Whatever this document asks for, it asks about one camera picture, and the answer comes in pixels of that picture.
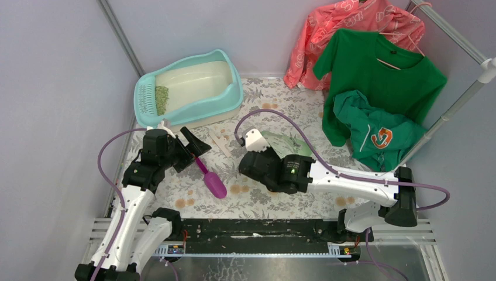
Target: clothes rack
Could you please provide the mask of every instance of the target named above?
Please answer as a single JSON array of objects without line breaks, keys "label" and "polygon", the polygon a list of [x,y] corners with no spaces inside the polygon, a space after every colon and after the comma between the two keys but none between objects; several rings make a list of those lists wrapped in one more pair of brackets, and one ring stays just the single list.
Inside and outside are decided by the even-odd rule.
[{"label": "clothes rack", "polygon": [[[421,3],[425,3],[423,0],[410,0],[408,2],[407,11]],[[445,19],[443,19],[434,9],[428,5],[422,5],[418,7],[419,10],[424,12],[424,14],[432,20],[445,34],[448,35],[460,48],[462,48],[472,59],[474,59],[483,69],[483,73],[476,79],[472,85],[465,90],[465,92],[454,102],[454,104],[439,117],[439,119],[429,128],[423,137],[412,147],[412,149],[403,157],[401,162],[398,164],[402,166],[406,164],[411,157],[426,144],[435,132],[441,128],[441,126],[449,121],[451,117],[463,106],[467,101],[469,101],[479,90],[489,83],[494,77],[496,77],[496,58],[491,59],[482,54],[474,45],[472,45],[463,35],[461,35],[452,25],[450,25]]]}]

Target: green jacket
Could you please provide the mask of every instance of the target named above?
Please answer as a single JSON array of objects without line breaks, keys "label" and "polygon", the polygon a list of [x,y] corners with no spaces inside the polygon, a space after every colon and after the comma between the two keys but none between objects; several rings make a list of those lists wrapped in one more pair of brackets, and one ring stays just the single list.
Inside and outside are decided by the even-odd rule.
[{"label": "green jacket", "polygon": [[351,132],[353,157],[377,172],[389,172],[426,131],[401,114],[371,107],[360,91],[334,97],[334,114]]}]

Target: orange letter logo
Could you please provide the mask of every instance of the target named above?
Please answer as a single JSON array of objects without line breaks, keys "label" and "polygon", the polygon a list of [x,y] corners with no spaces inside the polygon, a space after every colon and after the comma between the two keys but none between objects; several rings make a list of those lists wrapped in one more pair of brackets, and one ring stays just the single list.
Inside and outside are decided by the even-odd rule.
[{"label": "orange letter logo", "polygon": [[386,148],[386,146],[388,146],[392,141],[392,132],[391,130],[386,129],[385,127],[382,127],[377,135],[379,137],[377,137],[376,135],[372,135],[370,139],[372,139],[374,145],[379,149]]}]

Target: green t-shirt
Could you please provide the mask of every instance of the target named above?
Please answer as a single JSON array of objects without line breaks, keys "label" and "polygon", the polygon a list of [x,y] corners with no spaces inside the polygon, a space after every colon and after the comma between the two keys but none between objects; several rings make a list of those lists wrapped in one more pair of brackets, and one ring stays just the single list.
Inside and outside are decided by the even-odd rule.
[{"label": "green t-shirt", "polygon": [[404,50],[377,32],[337,30],[314,65],[318,79],[330,71],[332,83],[324,105],[322,130],[334,146],[343,146],[350,137],[350,130],[333,112],[335,95],[358,90],[372,107],[403,114],[421,124],[446,84],[446,77],[427,57]]}]

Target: metal rod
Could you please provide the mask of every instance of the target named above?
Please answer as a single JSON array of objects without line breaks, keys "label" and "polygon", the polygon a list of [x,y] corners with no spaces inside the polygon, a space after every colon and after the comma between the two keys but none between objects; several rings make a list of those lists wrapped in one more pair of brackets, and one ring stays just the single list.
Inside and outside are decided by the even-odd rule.
[{"label": "metal rod", "polygon": [[441,126],[449,121],[451,117],[465,104],[469,99],[471,99],[485,84],[476,80],[459,98],[454,102],[454,104],[443,114],[439,119],[429,128],[423,137],[410,149],[410,151],[403,157],[398,167],[404,165],[410,158],[424,145],[426,144],[434,135],[434,133],[441,128]]},{"label": "metal rod", "polygon": [[[410,3],[413,3],[413,5],[418,5],[424,2],[424,0],[410,0]],[[412,7],[410,3],[408,4],[407,9]],[[422,5],[418,9],[422,10],[425,15],[432,20],[432,22],[444,31],[448,37],[458,44],[479,65],[488,59],[488,57],[482,54],[474,45],[472,45],[472,43],[463,37],[460,32],[458,32],[452,25],[436,13],[436,11],[434,11],[434,9],[430,6]]]},{"label": "metal rod", "polygon": [[128,59],[131,62],[133,68],[135,69],[136,74],[138,74],[139,77],[145,75],[143,67],[141,66],[138,58],[136,57],[136,54],[133,51],[133,48],[131,47],[131,44],[128,41],[128,38],[124,34],[124,31],[122,30],[122,27],[120,26],[119,21],[117,20],[117,17],[115,16],[112,7],[110,6],[110,3],[108,2],[108,0],[97,0],[97,2],[100,4],[100,8],[102,8],[102,12],[104,13],[110,26],[112,27],[112,30],[115,33],[117,39],[119,40],[122,49],[128,56]]}]

